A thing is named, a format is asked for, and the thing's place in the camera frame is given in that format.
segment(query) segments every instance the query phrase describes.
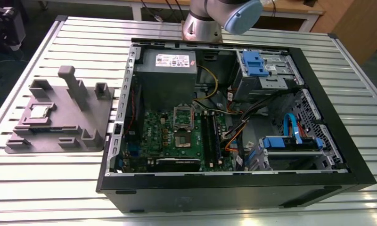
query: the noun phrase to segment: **blue plastic latch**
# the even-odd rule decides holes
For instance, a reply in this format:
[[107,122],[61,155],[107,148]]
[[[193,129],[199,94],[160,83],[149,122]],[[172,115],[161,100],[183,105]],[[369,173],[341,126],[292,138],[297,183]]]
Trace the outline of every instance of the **blue plastic latch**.
[[269,72],[264,69],[264,59],[253,51],[243,51],[247,75],[251,77],[268,77]]
[[285,147],[284,139],[281,137],[269,137],[271,147]]
[[269,148],[271,147],[268,138],[263,139],[263,144],[264,144],[264,148]]
[[324,148],[324,141],[317,137],[315,139],[319,149]]

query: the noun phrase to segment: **power supply label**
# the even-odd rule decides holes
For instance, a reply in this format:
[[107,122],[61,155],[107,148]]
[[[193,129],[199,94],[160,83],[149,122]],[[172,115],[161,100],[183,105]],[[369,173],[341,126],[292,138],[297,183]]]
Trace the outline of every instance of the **power supply label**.
[[189,67],[188,55],[156,55],[156,67]]

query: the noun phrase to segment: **metal work table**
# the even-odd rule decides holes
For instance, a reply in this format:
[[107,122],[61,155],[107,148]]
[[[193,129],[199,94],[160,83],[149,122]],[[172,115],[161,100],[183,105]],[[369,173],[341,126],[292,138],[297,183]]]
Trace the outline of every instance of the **metal work table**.
[[[132,37],[181,38],[180,24],[69,17],[56,21],[0,109],[0,223],[35,225],[377,225],[377,185],[293,209],[121,214],[96,193],[100,153],[13,154],[5,142],[29,101],[32,79],[73,65],[85,86],[121,87]],[[300,47],[377,180],[377,90],[341,43],[325,34],[251,30],[224,42]],[[115,94],[116,108],[120,89]],[[109,129],[112,131],[112,111]]]

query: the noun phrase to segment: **motherboard chip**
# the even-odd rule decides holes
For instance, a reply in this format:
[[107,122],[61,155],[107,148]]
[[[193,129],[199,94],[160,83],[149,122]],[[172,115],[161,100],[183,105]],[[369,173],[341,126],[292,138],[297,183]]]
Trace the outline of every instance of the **motherboard chip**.
[[191,147],[191,133],[177,132],[175,133],[176,147]]

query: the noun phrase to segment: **wooden desk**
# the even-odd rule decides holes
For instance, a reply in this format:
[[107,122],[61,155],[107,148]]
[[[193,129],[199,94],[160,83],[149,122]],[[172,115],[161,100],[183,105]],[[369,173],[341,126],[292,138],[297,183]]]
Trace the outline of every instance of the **wooden desk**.
[[[97,5],[129,6],[133,10],[133,20],[143,21],[141,8],[144,7],[141,0],[47,0],[71,3],[87,3]],[[276,17],[303,19],[304,23],[299,29],[300,32],[309,32],[319,16],[324,14],[324,9],[316,2],[315,7],[303,4],[303,0],[275,0],[276,1]],[[165,0],[144,0],[149,8],[169,8]],[[175,0],[169,0],[173,9],[179,9]],[[179,0],[183,10],[189,10],[191,0]],[[264,7],[263,16],[272,16],[273,4],[269,3]]]
[[[177,0],[180,5],[189,6],[191,0]],[[165,4],[165,0],[144,0],[145,3]],[[275,0],[277,6],[277,12],[281,13],[304,13],[304,14],[324,14],[321,5],[316,2],[313,7],[308,7],[303,4],[303,0]],[[264,11],[272,12],[275,8],[273,3],[264,6]]]

